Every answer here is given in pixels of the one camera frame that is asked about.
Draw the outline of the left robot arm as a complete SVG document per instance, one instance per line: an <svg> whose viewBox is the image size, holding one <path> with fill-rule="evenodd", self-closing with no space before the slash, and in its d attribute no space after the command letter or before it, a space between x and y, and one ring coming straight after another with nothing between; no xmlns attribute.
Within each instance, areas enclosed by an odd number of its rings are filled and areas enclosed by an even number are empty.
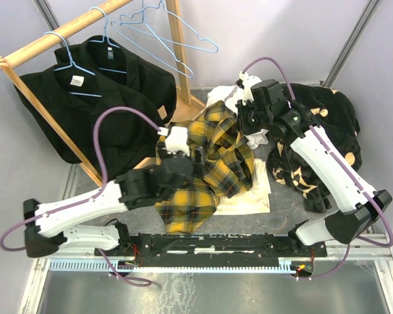
<svg viewBox="0 0 393 314"><path fill-rule="evenodd" d="M41 258L67 249L103 249L124 255L132 240L123 224L85 226L88 220L170 200L175 192L204 173L204 150L186 154L159 145L161 163L133 169L93 190L55 203L35 199L23 202L25 250L30 258Z"/></svg>

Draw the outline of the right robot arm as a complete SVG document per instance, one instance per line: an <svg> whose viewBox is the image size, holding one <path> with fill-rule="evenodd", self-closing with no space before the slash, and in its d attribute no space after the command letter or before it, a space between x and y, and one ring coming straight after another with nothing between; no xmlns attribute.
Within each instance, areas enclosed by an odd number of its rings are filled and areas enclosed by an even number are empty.
<svg viewBox="0 0 393 314"><path fill-rule="evenodd" d="M386 222L384 211L392 196L387 190L376 190L348 164L318 114L294 96L286 97L276 80L260 81L241 73L236 85L243 91L236 104L243 134L264 129L283 140L309 165L337 205L333 214L295 227L295 235L287 240L292 254L302 256L322 241L348 245L378 220Z"/></svg>

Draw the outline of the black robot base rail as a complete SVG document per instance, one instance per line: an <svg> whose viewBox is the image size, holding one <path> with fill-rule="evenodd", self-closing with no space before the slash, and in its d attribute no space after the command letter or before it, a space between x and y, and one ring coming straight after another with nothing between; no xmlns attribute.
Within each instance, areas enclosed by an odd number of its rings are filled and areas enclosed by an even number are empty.
<svg viewBox="0 0 393 314"><path fill-rule="evenodd" d="M272 234L131 235L106 251L109 257L138 257L140 266L277 266L279 258L326 257L326 245L305 246Z"/></svg>

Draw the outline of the white shirt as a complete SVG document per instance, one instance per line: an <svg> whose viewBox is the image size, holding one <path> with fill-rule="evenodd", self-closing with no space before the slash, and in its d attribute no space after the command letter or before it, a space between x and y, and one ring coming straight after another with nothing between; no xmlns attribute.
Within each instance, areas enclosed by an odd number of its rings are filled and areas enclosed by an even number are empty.
<svg viewBox="0 0 393 314"><path fill-rule="evenodd" d="M206 105L210 106L218 101L223 101L227 108L237 115L238 109L236 107L237 101L243 96L243 90L237 86L217 86L208 93ZM253 135L246 135L248 146L253 150L259 145L267 145L267 130L261 130Z"/></svg>

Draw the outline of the yellow plaid shirt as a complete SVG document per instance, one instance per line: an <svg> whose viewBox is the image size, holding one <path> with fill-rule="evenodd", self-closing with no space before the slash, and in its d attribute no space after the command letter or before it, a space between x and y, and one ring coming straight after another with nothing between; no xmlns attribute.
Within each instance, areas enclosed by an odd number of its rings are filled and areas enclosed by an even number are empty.
<svg viewBox="0 0 393 314"><path fill-rule="evenodd" d="M224 101L206 107L194 120L175 123L187 128L191 149L203 149L204 176L155 205L167 233L195 232L216 212L222 197L252 188L253 152L236 123L235 113Z"/></svg>

